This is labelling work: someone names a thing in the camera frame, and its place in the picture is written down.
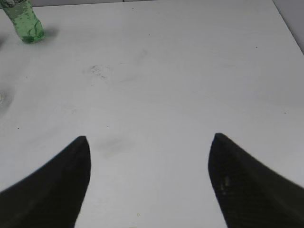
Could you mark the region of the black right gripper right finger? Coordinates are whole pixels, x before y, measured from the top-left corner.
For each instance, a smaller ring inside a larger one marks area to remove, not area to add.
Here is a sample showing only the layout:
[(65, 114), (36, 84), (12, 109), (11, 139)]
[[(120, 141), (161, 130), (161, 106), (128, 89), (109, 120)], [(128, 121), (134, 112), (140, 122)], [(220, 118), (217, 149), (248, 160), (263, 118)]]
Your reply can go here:
[(209, 178), (229, 228), (302, 228), (304, 189), (222, 133), (214, 135)]

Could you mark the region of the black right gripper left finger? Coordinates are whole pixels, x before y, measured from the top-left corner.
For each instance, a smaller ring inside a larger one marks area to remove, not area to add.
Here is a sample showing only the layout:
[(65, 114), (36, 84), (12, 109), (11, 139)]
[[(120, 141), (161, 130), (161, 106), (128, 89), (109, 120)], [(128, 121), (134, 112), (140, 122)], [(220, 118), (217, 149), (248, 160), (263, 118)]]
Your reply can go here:
[(87, 138), (79, 136), (35, 172), (1, 191), (2, 228), (73, 228), (91, 178)]

